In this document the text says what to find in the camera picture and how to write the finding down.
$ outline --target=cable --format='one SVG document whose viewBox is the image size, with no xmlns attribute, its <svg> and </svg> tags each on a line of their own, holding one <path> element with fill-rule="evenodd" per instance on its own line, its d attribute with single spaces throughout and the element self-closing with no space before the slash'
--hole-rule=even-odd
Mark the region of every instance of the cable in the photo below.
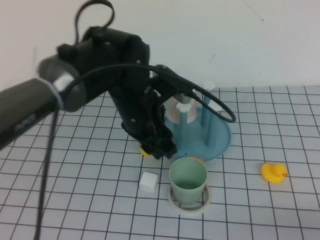
<svg viewBox="0 0 320 240">
<path fill-rule="evenodd" d="M 83 12 L 83 10 L 85 10 L 87 7 L 94 5 L 94 4 L 102 4 L 105 5 L 107 7 L 109 7 L 112 10 L 112 14 L 110 19 L 108 20 L 108 22 L 102 27 L 102 28 L 107 28 L 110 26 L 110 24 L 112 24 L 112 22 L 115 19 L 115 10 L 114 10 L 114 6 L 111 4 L 111 2 L 109 2 L 108 0 L 90 0 L 86 3 L 84 3 L 78 10 L 78 12 L 75 15 L 74 18 L 74 28 L 75 28 L 75 42 L 74 45 L 79 43 L 79 28 L 78 28 L 78 22 L 79 22 L 79 18 L 81 13 Z"/>
<path fill-rule="evenodd" d="M 104 72 L 106 70 L 110 70 L 110 69 L 126 69 L 126 68 L 137 68 L 137 69 L 144 69 L 144 70 L 148 70 L 148 71 L 152 71 L 155 72 L 156 74 L 158 74 L 159 76 L 163 76 L 169 79 L 175 79 L 176 81 L 179 81 L 181 83 L 187 84 L 190 86 L 190 88 L 195 89 L 196 91 L 202 93 L 203 95 L 207 96 L 208 98 L 210 98 L 211 100 L 213 100 L 214 102 L 216 102 L 218 105 L 220 105 L 229 115 L 231 118 L 227 118 L 221 114 L 219 114 L 218 112 L 216 112 L 215 110 L 213 110 L 211 107 L 209 107 L 206 103 L 204 103 L 203 101 L 200 101 L 200 103 L 207 108 L 210 112 L 212 112 L 214 115 L 218 116 L 219 118 L 225 120 L 226 122 L 229 123 L 234 123 L 236 121 L 236 116 L 235 114 L 230 110 L 230 108 L 227 107 L 227 105 L 225 105 L 222 101 L 220 101 L 220 99 L 218 99 L 217 97 L 215 97 L 214 95 L 212 95 L 210 92 L 208 92 L 207 90 L 203 89 L 202 87 L 198 86 L 197 84 L 177 75 L 177 74 L 172 74 L 170 72 L 167 72 L 165 70 L 161 70 L 160 68 L 157 68 L 155 66 L 151 66 L 151 65 L 142 65 L 142 64 L 138 64 L 138 63 L 118 63 L 118 64 L 112 64 L 112 65 L 108 65 L 108 66 L 102 66 L 102 67 L 98 67 L 95 68 L 91 71 L 86 72 L 85 74 L 81 75 L 80 77 L 76 78 L 72 84 L 70 84 L 62 93 L 62 98 L 65 98 L 70 91 L 73 89 L 74 86 L 76 86 L 77 84 L 79 84 L 80 82 L 82 82 L 84 79 L 90 77 L 93 74 L 100 74 L 101 72 Z M 196 98 L 196 94 L 195 93 L 191 93 L 190 96 L 191 98 L 199 101 Z"/>
<path fill-rule="evenodd" d="M 60 110 L 60 107 L 57 104 L 56 107 L 55 107 L 54 114 L 53 114 L 53 119 L 52 119 L 52 122 L 51 122 L 47 149 L 46 149 L 46 153 L 45 153 L 45 157 L 44 157 L 44 161 L 43 161 L 43 173 L 42 173 L 41 187 L 40 187 L 40 193 L 39 193 L 39 202 L 38 202 L 37 217 L 36 217 L 35 235 L 34 235 L 34 238 L 33 238 L 34 240 L 40 240 L 41 222 L 42 222 L 44 201 L 45 201 L 45 191 L 46 191 L 48 171 L 49 171 L 49 165 L 50 165 L 50 158 L 51 158 L 52 146 L 53 146 L 54 138 L 55 138 L 55 132 L 56 132 L 56 126 L 57 126 L 57 119 L 58 119 L 59 110 Z"/>
</svg>

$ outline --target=white cube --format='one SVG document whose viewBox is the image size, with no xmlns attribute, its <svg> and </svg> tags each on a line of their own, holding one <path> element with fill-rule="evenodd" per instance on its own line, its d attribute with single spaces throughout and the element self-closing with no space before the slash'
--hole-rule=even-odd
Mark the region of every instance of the white cube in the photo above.
<svg viewBox="0 0 320 240">
<path fill-rule="evenodd" d="M 140 179 L 139 188 L 143 191 L 154 193 L 158 184 L 158 179 L 158 175 L 145 171 Z"/>
</svg>

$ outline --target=rubber duck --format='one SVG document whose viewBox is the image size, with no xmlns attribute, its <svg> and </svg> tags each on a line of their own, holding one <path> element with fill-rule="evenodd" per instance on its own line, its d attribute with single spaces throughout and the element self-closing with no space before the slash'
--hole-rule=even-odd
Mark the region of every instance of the rubber duck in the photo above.
<svg viewBox="0 0 320 240">
<path fill-rule="evenodd" d="M 150 154 L 146 153 L 146 151 L 140 146 L 140 152 L 141 152 L 141 155 L 145 156 L 145 157 L 149 157 Z"/>
<path fill-rule="evenodd" d="M 279 184 L 288 176 L 286 167 L 280 163 L 263 164 L 261 167 L 261 175 L 264 180 L 272 184 Z"/>
</svg>

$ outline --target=tape roll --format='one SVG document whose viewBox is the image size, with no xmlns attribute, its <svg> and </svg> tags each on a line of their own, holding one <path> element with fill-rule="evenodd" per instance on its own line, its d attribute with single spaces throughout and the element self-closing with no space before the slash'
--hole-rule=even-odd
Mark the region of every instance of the tape roll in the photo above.
<svg viewBox="0 0 320 240">
<path fill-rule="evenodd" d="M 186 216 L 186 217 L 195 217 L 195 216 L 198 216 L 198 215 L 203 214 L 204 211 L 205 211 L 205 209 L 206 209 L 206 207 L 210 204 L 210 191 L 209 191 L 209 188 L 207 187 L 207 185 L 204 186 L 203 192 L 206 193 L 207 199 L 206 199 L 205 203 L 204 203 L 202 206 L 197 207 L 197 208 L 187 208 L 187 207 L 177 206 L 177 205 L 174 203 L 174 200 L 173 200 L 174 192 L 173 192 L 172 187 L 170 187 L 170 190 L 169 190 L 168 200 L 169 200 L 170 205 L 171 205 L 180 215 Z"/>
</svg>

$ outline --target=green cup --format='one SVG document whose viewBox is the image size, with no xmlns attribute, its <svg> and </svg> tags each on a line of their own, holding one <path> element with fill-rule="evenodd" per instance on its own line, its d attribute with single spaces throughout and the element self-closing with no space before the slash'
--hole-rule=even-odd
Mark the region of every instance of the green cup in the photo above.
<svg viewBox="0 0 320 240">
<path fill-rule="evenodd" d="M 202 197 L 208 171 L 198 159 L 183 157 L 171 165 L 169 177 L 176 200 L 183 205 L 192 205 Z"/>
</svg>

